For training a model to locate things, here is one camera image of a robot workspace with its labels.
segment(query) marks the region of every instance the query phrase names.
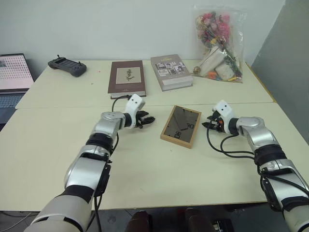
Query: clock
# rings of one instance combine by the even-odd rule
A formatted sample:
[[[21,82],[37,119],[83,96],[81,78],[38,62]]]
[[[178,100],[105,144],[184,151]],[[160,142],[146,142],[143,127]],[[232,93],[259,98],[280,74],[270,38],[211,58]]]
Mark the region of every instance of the clock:
[[[191,148],[200,117],[201,112],[175,105],[160,138]]]

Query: photo on book cover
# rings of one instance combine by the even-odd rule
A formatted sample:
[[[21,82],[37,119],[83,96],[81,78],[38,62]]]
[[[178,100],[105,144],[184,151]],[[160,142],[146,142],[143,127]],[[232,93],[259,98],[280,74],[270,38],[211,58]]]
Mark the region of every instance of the photo on book cover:
[[[116,84],[140,83],[140,68],[118,68],[116,74]]]
[[[175,75],[177,73],[174,66],[172,66],[170,63],[166,64],[166,67],[168,69],[169,74]]]
[[[184,69],[181,65],[174,66],[177,73],[184,73]]]
[[[163,70],[158,70],[159,75],[164,75],[166,76],[166,74],[168,74],[168,70],[167,69],[163,69]]]
[[[166,69],[166,66],[164,63],[157,63],[156,65],[156,69],[161,70],[161,69]]]

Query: gray wall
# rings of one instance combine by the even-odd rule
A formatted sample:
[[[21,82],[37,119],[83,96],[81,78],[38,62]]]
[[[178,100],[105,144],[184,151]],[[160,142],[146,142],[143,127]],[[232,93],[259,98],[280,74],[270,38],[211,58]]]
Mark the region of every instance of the gray wall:
[[[252,69],[309,143],[308,0],[286,0]]]

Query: laptop screen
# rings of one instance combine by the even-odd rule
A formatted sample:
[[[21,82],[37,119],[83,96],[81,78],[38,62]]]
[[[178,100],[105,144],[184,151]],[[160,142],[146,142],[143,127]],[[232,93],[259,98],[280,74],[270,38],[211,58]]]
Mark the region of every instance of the laptop screen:
[[[26,92],[32,84],[24,54],[0,55],[0,93]]]

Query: transparent bag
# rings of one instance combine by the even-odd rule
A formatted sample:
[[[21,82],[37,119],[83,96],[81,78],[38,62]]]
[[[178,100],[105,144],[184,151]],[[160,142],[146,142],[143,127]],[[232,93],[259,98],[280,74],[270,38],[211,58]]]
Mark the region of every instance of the transparent bag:
[[[199,51],[203,56],[193,74],[218,81],[242,82],[243,36],[246,13],[194,6]]]

